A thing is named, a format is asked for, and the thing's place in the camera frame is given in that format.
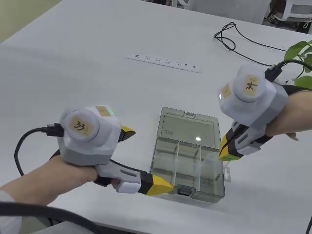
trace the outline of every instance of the power strip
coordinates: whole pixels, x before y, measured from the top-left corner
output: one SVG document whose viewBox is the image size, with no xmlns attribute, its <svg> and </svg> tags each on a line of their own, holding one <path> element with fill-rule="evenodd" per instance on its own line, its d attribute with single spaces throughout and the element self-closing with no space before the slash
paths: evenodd
<svg viewBox="0 0 312 234">
<path fill-rule="evenodd" d="M 180 62 L 177 60 L 172 60 L 169 58 L 156 57 L 152 55 L 134 54 L 126 57 L 127 59 L 132 59 L 141 62 L 148 62 L 152 64 L 157 64 L 166 67 L 172 67 L 176 69 L 186 70 L 190 72 L 201 73 L 198 66 L 189 64 L 187 62 Z"/>
</svg>

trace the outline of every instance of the plant leaf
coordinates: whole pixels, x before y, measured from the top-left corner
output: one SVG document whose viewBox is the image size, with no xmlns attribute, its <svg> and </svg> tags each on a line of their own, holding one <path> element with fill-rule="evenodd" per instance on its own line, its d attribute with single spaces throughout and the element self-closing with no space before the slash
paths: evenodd
<svg viewBox="0 0 312 234">
<path fill-rule="evenodd" d="M 300 55 L 305 55 L 305 54 L 307 54 L 307 53 L 309 53 L 309 52 L 312 52 L 312 46 L 309 46 L 302 54 L 300 54 Z"/>
<path fill-rule="evenodd" d="M 289 49 L 286 51 L 285 55 L 284 55 L 284 60 L 287 59 L 293 59 L 294 57 L 296 57 L 300 51 L 305 47 L 305 46 L 310 46 L 309 43 L 307 43 L 306 41 L 300 41 L 295 45 L 292 45 L 291 47 L 289 47 Z"/>
<path fill-rule="evenodd" d="M 306 58 L 304 59 L 304 62 L 307 63 L 308 65 L 312 65 L 312 54 L 307 54 Z M 311 70 L 307 67 L 304 67 L 304 71 L 308 73 Z"/>
<path fill-rule="evenodd" d="M 294 84 L 295 86 L 311 89 L 312 77 L 311 76 L 300 77 L 294 81 Z"/>
</svg>

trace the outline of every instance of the white table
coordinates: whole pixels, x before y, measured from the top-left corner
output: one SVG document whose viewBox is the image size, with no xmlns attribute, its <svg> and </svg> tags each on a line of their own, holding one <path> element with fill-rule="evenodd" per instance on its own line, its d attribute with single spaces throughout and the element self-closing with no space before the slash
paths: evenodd
<svg viewBox="0 0 312 234">
<path fill-rule="evenodd" d="M 58 121 L 70 105 L 111 104 L 137 131 L 113 158 L 144 170 L 149 170 L 163 106 L 217 117 L 221 134 L 226 133 L 232 120 L 219 109 L 217 88 L 247 63 L 213 39 L 228 22 L 140 1 L 63 0 L 16 33 L 2 45 L 18 49 L 1 52 L 0 184 L 18 177 L 13 151 L 21 135 Z M 310 40 L 309 35 L 236 23 L 246 36 L 280 48 Z M 238 51 L 254 59 L 274 63 L 283 58 L 281 52 L 228 34 Z M 200 65 L 202 73 L 125 59 L 136 52 L 188 61 Z M 12 60 L 18 66 L 12 67 Z M 259 153 L 231 163 L 232 182 L 215 205 L 171 201 L 169 195 L 117 194 L 93 183 L 51 205 L 98 223 L 154 234 L 303 233 L 312 213 L 312 135 L 298 137 L 299 142 L 276 137 Z M 56 148 L 56 139 L 30 137 L 20 152 L 22 167 L 38 167 Z"/>
</svg>

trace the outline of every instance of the white sleeve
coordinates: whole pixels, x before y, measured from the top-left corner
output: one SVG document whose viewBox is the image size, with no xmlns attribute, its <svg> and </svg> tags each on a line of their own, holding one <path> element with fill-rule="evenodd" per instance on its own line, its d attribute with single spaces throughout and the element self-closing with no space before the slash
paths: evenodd
<svg viewBox="0 0 312 234">
<path fill-rule="evenodd" d="M 0 190 L 0 201 L 15 202 L 6 192 Z M 0 234 L 18 234 L 20 232 L 21 217 L 0 216 Z"/>
</svg>

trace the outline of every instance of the clear box lid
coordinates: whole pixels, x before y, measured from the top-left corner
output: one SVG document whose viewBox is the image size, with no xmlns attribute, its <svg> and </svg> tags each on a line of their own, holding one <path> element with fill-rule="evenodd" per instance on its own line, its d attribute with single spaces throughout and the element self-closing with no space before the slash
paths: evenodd
<svg viewBox="0 0 312 234">
<path fill-rule="evenodd" d="M 219 146 L 215 117 L 164 107 L 151 173 L 174 186 L 171 194 L 216 203 L 225 195 Z"/>
</svg>

